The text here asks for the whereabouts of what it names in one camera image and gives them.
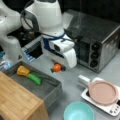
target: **countertop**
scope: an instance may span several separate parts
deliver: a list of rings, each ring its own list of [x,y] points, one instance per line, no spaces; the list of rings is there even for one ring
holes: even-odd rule
[[[73,69],[67,69],[65,72],[51,73],[50,68],[53,63],[44,55],[34,60],[31,65],[62,82],[63,94],[49,109],[50,120],[63,120],[64,110],[70,103],[76,101],[86,102],[81,98],[81,94],[85,88],[81,87],[78,83],[79,75],[84,75],[91,80],[95,77],[100,77],[120,86],[120,50],[100,73],[95,73],[81,65],[77,65]],[[120,119],[120,115],[112,117],[92,104],[86,103],[93,108],[96,117],[95,120]]]

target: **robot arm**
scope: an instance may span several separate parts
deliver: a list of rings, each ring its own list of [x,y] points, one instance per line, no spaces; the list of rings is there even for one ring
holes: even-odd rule
[[[57,0],[34,0],[34,3],[25,9],[24,18],[36,31],[42,33],[42,51],[52,60],[61,65],[73,68],[76,63],[76,54],[72,41],[64,40],[62,15]]]
[[[20,14],[9,9],[3,0],[0,0],[0,45],[5,52],[4,60],[10,62],[11,65],[19,60],[26,61],[17,38],[8,36],[20,27]]]

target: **black cable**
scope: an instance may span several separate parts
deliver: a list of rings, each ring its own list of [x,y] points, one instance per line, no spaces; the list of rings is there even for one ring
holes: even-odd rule
[[[40,34],[42,34],[42,35],[46,35],[46,36],[49,36],[49,37],[55,37],[55,38],[57,38],[56,36],[49,35],[49,34],[45,34],[45,33],[42,33],[42,32],[40,32],[40,31],[34,29],[34,28],[27,22],[27,20],[26,20],[26,18],[25,18],[25,9],[26,9],[31,3],[33,3],[33,2],[34,2],[33,0],[30,0],[30,1],[25,5],[23,11],[21,12],[21,22],[22,22],[22,18],[23,18],[24,22],[28,25],[28,27],[31,28],[32,30],[34,30],[35,32],[38,32],[38,33],[40,33]],[[61,38],[61,39],[62,39],[61,42],[64,42],[65,40],[68,40],[68,41],[72,41],[72,42],[76,43],[75,41],[73,41],[73,40],[71,40],[71,39],[67,39],[67,38]]]

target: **bowl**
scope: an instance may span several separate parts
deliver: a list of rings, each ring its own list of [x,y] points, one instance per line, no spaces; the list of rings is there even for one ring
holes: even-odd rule
[[[94,111],[84,102],[75,102],[65,109],[64,120],[94,120]]]

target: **wooden cutting board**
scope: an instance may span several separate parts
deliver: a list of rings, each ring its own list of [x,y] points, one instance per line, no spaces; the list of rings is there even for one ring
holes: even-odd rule
[[[5,120],[49,120],[44,101],[2,72],[0,114]]]

